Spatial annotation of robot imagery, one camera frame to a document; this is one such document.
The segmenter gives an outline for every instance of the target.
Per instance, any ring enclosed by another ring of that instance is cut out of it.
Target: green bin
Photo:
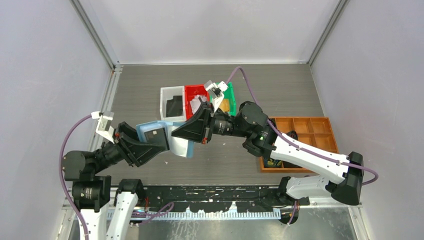
[[[229,82],[227,84],[228,89],[224,92],[224,99],[228,99],[229,101],[229,115],[235,116],[237,114],[237,103],[236,97],[234,96],[233,84]]]

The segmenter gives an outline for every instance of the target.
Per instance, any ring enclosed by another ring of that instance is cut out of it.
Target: plastic bin
[[[193,141],[171,136],[172,131],[182,126],[184,123],[185,122],[151,121],[138,124],[135,126],[135,130],[137,131],[140,142],[148,143],[149,141],[146,139],[145,135],[146,132],[164,128],[168,139],[169,150],[177,156],[192,158],[195,143]]]
[[[237,103],[236,103],[236,97],[234,96],[234,89],[233,84],[229,82],[228,89],[224,92],[224,99],[228,99],[229,101],[229,112],[228,114],[230,116],[235,116],[237,114]]]
[[[203,84],[200,85],[186,85],[184,86],[184,109],[185,114],[187,116],[187,120],[193,116],[192,106],[190,105],[190,101],[195,98],[196,95],[205,95],[206,99],[209,99],[209,93],[205,90]]]
[[[185,122],[187,120],[186,109],[184,108],[184,86],[170,86],[160,88],[160,119],[170,122]],[[167,117],[167,101],[174,98],[174,96],[182,96],[182,115]]]

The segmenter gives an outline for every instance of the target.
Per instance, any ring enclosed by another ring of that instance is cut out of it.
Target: orange tray
[[[313,147],[339,153],[333,130],[328,117],[279,117],[274,116],[277,129],[282,133],[296,131],[299,142]],[[265,167],[263,157],[259,158],[260,171],[262,173],[312,173],[303,167]]]

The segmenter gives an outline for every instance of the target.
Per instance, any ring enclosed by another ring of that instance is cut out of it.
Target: cable
[[[227,79],[227,81],[225,81],[225,83],[226,83],[226,84],[228,84],[228,83],[229,83],[229,82],[233,79],[233,77],[234,77],[234,75],[236,74],[237,70],[240,70],[241,74],[243,75],[243,78],[244,78],[244,80],[245,80],[245,82],[246,82],[247,88],[249,89],[250,95],[251,95],[251,96],[252,96],[252,98],[253,98],[253,101],[254,101],[256,104],[258,104],[258,105],[259,105],[259,102],[258,102],[258,100],[256,99],[255,94],[254,94],[254,93],[253,93],[253,91],[252,91],[252,86],[250,85],[250,82],[249,82],[249,80],[248,80],[248,77],[246,76],[246,73],[245,73],[245,71],[243,70],[243,68],[242,68],[241,66],[237,66],[236,68],[234,68],[234,70],[233,70],[233,71],[232,71],[232,73],[230,74],[230,76],[229,76],[229,78]],[[332,158],[330,158],[330,157],[327,157],[327,156],[321,155],[321,154],[316,153],[316,152],[314,152],[314,151],[312,151],[312,150],[309,150],[309,149],[307,149],[307,148],[304,148],[304,147],[299,148],[299,145],[295,144],[294,142],[290,141],[290,140],[289,140],[289,139],[287,139],[285,136],[283,136],[283,134],[282,134],[280,131],[278,131],[278,130],[277,130],[277,128],[273,125],[273,123],[272,123],[269,119],[267,120],[267,122],[268,122],[269,126],[271,126],[272,130],[273,130],[273,131],[274,131],[274,132],[275,132],[275,133],[276,133],[276,134],[277,134],[277,135],[278,135],[281,139],[283,139],[286,143],[290,144],[290,145],[291,145],[291,146],[293,146],[294,148],[299,149],[300,151],[304,151],[304,152],[306,152],[306,153],[309,153],[309,154],[311,154],[311,155],[314,155],[315,157],[318,157],[318,158],[320,158],[320,159],[324,159],[324,160],[330,161],[330,162],[335,163],[335,164],[337,164],[337,165],[345,165],[345,166],[348,166],[348,167],[352,167],[352,168],[360,169],[360,170],[362,170],[362,171],[366,171],[366,172],[369,172],[369,173],[373,174],[373,175],[374,175],[374,178],[372,178],[371,180],[368,180],[368,181],[366,181],[366,182],[363,182],[363,183],[362,183],[362,185],[363,185],[363,186],[364,186],[364,185],[367,185],[367,184],[371,184],[371,183],[373,183],[373,182],[377,181],[377,179],[379,178],[378,173],[377,173],[376,171],[374,171],[374,170],[372,170],[372,169],[368,168],[368,167],[364,167],[364,166],[361,166],[361,165],[356,165],[356,164],[353,164],[353,163],[350,163],[350,162],[340,162],[339,160],[332,159]]]
[[[84,229],[84,237],[85,240],[89,240],[89,230],[87,229],[87,224],[86,221],[84,220],[83,215],[81,214],[81,212],[78,210],[77,206],[75,206],[74,201],[72,201],[71,195],[68,192],[68,188],[66,187],[65,184],[65,178],[64,178],[64,173],[62,171],[62,159],[64,157],[64,151],[65,151],[65,146],[66,143],[68,142],[69,137],[71,136],[72,132],[81,124],[83,123],[85,120],[90,119],[92,116],[87,115],[85,117],[83,117],[81,120],[79,120],[78,122],[75,123],[75,125],[73,125],[70,130],[68,131],[68,133],[65,136],[65,139],[63,140],[62,143],[62,147],[60,148],[60,154],[59,154],[59,176],[60,176],[60,184],[62,185],[62,189],[63,192],[66,195],[67,200],[69,201],[70,206],[72,207],[72,209],[75,211],[76,216],[78,217],[79,221],[82,224],[82,228]]]
[[[132,217],[139,217],[139,218],[147,218],[150,217],[149,219],[144,220],[142,223],[139,223],[138,225],[144,225],[149,223],[150,221],[152,221],[154,218],[156,217],[161,217],[164,215],[167,215],[169,212],[171,212],[171,210],[174,208],[174,202],[169,202],[168,204],[166,204],[165,206],[163,206],[159,211],[157,211],[156,213],[147,213],[144,211],[135,211],[132,213]]]
[[[297,205],[298,205],[298,201],[296,200],[296,201],[294,201],[294,204],[293,204],[293,211],[291,212],[290,219],[289,219],[289,220],[288,220],[288,222],[287,222],[287,226],[289,226],[289,227],[290,227],[290,224],[291,224],[291,223],[292,223],[292,221],[293,221],[293,218],[295,217],[295,213],[296,213]]]

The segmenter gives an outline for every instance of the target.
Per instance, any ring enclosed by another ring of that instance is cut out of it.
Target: white bin
[[[167,101],[173,99],[174,96],[182,96],[182,116],[167,117]],[[170,122],[185,122],[187,119],[186,108],[184,101],[186,96],[184,94],[184,86],[170,86],[160,88],[160,119]]]

